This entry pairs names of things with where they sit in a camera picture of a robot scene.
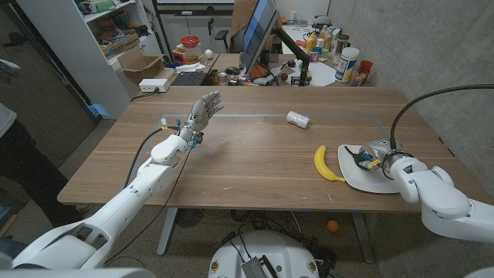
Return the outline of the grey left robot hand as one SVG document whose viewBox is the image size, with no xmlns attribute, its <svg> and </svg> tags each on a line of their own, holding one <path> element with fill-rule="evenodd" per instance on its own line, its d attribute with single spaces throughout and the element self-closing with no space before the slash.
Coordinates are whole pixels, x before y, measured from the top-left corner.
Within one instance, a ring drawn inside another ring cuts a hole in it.
<svg viewBox="0 0 494 278">
<path fill-rule="evenodd" d="M 196 100 L 190 113 L 180 128 L 178 136 L 189 144 L 200 144 L 203 140 L 202 130 L 208 125 L 209 120 L 220 111 L 221 94 L 216 90 Z"/>
</svg>

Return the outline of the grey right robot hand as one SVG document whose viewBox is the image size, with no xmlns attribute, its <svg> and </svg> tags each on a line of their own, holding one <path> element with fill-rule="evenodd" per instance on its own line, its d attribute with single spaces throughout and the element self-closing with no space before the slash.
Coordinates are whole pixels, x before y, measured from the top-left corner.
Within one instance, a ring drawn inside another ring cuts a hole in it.
<svg viewBox="0 0 494 278">
<path fill-rule="evenodd" d="M 402 151 L 402 145 L 396 142 L 396 146 L 391 146 L 391 141 L 381 139 L 370 141 L 362 145 L 357 153 L 353 153 L 349 148 L 347 151 L 352 155 L 357 167 L 369 171 L 376 167 L 389 172 L 395 160 L 409 156 Z"/>
</svg>

